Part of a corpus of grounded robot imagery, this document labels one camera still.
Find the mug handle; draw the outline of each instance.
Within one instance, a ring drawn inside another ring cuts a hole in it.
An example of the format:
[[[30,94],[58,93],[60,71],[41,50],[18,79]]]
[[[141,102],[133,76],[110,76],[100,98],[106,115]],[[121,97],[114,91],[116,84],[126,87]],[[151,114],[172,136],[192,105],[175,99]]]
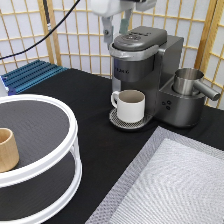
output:
[[[115,103],[115,100],[114,100],[115,95],[117,95],[117,98],[118,98],[119,92],[118,92],[118,91],[115,91],[115,92],[112,93],[112,95],[111,95],[111,103],[112,103],[112,105],[113,105],[115,108],[117,108],[117,104]]]

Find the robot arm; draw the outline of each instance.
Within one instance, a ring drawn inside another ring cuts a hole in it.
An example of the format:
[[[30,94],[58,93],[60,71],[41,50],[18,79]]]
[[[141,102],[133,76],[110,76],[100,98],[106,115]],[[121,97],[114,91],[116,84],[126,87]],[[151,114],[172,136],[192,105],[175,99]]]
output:
[[[91,0],[92,11],[102,17],[104,27],[104,42],[109,45],[113,42],[113,15],[125,12],[121,20],[120,34],[128,31],[132,11],[146,11],[155,7],[157,0]]]

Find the stainless steel pitcher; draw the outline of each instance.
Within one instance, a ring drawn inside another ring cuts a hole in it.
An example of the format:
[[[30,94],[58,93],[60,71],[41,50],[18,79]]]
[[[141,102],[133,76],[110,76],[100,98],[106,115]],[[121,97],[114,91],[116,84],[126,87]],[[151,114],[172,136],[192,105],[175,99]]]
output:
[[[178,69],[175,74],[173,85],[175,92],[185,96],[192,96],[196,89],[213,101],[220,98],[220,93],[202,82],[204,74],[200,70],[182,68]]]

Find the wooden cup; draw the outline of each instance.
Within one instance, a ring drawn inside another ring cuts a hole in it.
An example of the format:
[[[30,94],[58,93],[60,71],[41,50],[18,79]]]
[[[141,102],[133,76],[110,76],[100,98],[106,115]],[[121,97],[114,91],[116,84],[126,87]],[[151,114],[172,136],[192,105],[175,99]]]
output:
[[[19,162],[14,134],[7,128],[0,128],[0,173],[14,168]]]

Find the black cable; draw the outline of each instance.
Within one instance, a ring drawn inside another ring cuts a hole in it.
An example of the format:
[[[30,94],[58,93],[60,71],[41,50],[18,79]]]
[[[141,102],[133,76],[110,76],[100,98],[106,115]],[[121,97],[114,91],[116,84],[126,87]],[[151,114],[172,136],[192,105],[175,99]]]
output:
[[[79,4],[81,0],[78,0],[73,6],[72,8],[68,11],[68,13],[65,15],[65,17],[43,38],[41,39],[40,41],[38,41],[36,44],[34,44],[33,46],[27,48],[26,50],[24,51],[21,51],[19,53],[16,53],[16,54],[12,54],[12,55],[8,55],[8,56],[5,56],[5,57],[2,57],[0,58],[0,60],[3,60],[3,59],[6,59],[6,58],[10,58],[10,57],[13,57],[13,56],[17,56],[17,55],[20,55],[20,54],[23,54],[29,50],[31,50],[32,48],[36,47],[38,44],[42,43],[44,40],[46,40],[66,19],[67,17],[70,15],[70,13],[73,11],[73,9]]]

